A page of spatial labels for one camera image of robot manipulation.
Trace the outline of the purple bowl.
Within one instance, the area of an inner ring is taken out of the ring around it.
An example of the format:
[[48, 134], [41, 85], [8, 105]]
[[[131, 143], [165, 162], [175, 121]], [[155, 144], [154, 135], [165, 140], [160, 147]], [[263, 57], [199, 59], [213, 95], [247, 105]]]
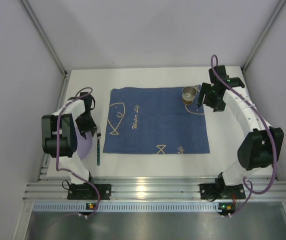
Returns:
[[93, 136], [91, 132], [85, 132], [85, 136], [81, 135], [78, 128], [75, 129], [77, 136], [77, 154], [81, 160], [87, 157], [92, 149]]

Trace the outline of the metal cup with cork base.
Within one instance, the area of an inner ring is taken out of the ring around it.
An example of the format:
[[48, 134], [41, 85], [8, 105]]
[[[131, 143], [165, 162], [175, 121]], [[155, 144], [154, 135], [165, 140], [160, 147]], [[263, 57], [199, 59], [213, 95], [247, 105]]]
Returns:
[[182, 101], [186, 105], [190, 105], [193, 103], [195, 97], [197, 95], [197, 89], [195, 86], [187, 86], [182, 90]]

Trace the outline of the blue fish-print cloth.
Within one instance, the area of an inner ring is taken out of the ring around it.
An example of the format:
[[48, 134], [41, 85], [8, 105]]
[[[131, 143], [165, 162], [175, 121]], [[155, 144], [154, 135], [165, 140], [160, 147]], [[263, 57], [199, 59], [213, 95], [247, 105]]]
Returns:
[[182, 101], [183, 87], [114, 88], [103, 151], [107, 154], [208, 154], [204, 108]]

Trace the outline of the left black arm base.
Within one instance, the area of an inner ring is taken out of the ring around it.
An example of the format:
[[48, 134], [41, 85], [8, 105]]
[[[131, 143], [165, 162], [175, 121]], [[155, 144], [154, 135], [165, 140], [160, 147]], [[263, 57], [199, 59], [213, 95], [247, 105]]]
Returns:
[[[78, 185], [64, 180], [61, 185], [68, 191], [68, 200], [98, 200], [96, 190], [87, 183]], [[95, 184], [95, 187], [100, 194], [101, 200], [110, 200], [111, 184]]]

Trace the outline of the teal-handled fork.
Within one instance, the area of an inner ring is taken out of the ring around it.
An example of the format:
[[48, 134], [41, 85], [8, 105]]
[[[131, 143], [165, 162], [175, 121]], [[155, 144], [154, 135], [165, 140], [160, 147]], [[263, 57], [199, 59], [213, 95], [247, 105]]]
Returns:
[[97, 165], [100, 166], [100, 139], [101, 139], [101, 129], [97, 126], [96, 129], [96, 138], [97, 138]]

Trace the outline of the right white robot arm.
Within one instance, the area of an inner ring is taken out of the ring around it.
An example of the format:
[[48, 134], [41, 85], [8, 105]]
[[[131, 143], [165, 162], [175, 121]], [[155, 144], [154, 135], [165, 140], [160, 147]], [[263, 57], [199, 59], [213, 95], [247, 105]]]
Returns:
[[229, 77], [225, 66], [210, 68], [209, 77], [210, 83], [202, 83], [197, 106], [206, 105], [214, 112], [228, 107], [244, 133], [237, 160], [217, 178], [225, 187], [236, 186], [244, 177], [278, 161], [284, 132], [258, 115], [245, 84], [238, 77]]

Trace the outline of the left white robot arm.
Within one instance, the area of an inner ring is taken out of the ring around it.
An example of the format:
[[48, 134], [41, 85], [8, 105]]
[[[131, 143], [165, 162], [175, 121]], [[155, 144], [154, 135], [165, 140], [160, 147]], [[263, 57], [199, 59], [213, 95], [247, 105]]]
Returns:
[[42, 149], [55, 159], [55, 170], [69, 174], [71, 183], [91, 183], [91, 173], [83, 165], [97, 130], [91, 111], [95, 109], [93, 89], [85, 87], [59, 110], [41, 118]]

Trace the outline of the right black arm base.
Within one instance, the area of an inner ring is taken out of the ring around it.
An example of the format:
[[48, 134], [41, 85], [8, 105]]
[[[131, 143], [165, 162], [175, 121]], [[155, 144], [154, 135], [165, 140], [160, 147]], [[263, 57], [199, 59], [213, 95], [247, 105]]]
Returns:
[[243, 184], [226, 185], [222, 173], [216, 178], [214, 183], [199, 184], [202, 200], [214, 202], [215, 200], [244, 200], [246, 198]]

